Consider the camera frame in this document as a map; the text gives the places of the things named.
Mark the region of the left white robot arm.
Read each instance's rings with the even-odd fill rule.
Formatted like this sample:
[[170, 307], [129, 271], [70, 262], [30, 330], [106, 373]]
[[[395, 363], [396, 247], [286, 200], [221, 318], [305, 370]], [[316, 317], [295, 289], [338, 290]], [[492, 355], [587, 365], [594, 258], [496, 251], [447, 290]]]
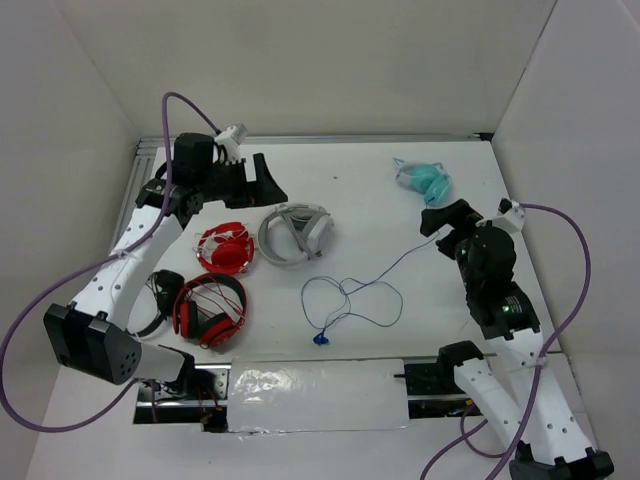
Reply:
[[121, 385], [155, 380], [176, 399], [196, 390], [192, 355], [142, 343], [127, 333], [136, 299], [168, 248], [208, 202], [228, 209], [287, 201], [263, 154], [254, 155], [256, 177], [245, 161], [233, 160], [216, 138], [183, 133], [168, 149], [166, 172], [140, 191], [129, 225], [107, 263], [68, 305], [51, 305], [44, 326], [57, 361], [90, 376]]

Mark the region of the teal cat-ear headphones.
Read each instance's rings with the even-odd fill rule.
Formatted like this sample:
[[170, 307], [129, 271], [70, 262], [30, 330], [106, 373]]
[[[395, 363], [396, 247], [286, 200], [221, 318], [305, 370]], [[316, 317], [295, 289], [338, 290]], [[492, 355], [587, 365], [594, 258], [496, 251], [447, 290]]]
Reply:
[[411, 163], [392, 159], [395, 180], [407, 189], [419, 193], [429, 208], [441, 207], [449, 197], [453, 182], [441, 163]]

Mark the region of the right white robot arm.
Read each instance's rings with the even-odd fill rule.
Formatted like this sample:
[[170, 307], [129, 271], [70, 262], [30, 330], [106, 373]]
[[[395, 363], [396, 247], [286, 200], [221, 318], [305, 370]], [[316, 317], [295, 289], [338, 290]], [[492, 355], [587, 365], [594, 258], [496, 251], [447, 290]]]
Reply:
[[523, 229], [533, 207], [502, 199], [497, 215], [484, 217], [460, 199], [422, 211], [423, 236], [450, 227], [437, 249], [456, 262], [469, 313], [502, 362], [511, 387], [505, 389], [495, 378], [471, 341], [440, 349], [436, 379], [448, 392], [466, 393], [502, 442], [505, 450], [489, 478], [507, 469], [513, 479], [606, 479], [614, 471], [610, 454], [584, 434], [546, 360], [584, 301], [579, 299], [546, 336], [531, 300], [514, 279], [512, 236]]

